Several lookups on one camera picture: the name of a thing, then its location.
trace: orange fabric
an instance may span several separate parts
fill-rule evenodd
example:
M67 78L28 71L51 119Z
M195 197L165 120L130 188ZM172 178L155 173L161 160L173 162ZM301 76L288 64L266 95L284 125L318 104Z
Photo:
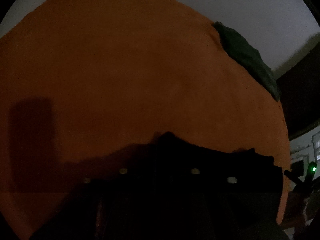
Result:
M211 23L175 0L48 0L0 40L0 209L22 240L155 132L289 168L281 104Z

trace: white ceiling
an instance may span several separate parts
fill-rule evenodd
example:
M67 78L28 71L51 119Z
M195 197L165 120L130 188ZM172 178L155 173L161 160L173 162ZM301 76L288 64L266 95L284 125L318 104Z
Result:
M0 37L44 1L16 0L0 24ZM177 1L241 33L260 51L276 77L294 66L320 41L320 27L302 0Z

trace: wall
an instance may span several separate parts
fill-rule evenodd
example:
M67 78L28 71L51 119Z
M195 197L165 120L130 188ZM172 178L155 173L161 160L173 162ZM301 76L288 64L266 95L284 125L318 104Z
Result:
M16 0L0 24L0 37L45 0ZM178 0L236 29L257 48L278 77L320 41L320 27L302 0Z

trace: orange cushion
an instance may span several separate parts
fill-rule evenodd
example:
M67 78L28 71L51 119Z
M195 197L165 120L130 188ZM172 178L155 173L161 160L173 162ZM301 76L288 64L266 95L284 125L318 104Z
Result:
M22 240L155 132L289 168L281 103L211 24L175 0L48 0L0 40L0 210Z

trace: white wall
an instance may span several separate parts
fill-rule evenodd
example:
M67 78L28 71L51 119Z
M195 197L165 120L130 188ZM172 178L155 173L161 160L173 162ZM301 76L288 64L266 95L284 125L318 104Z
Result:
M0 24L0 37L44 1L16 0ZM294 66L320 41L320 27L302 0L178 1L241 33L275 76Z

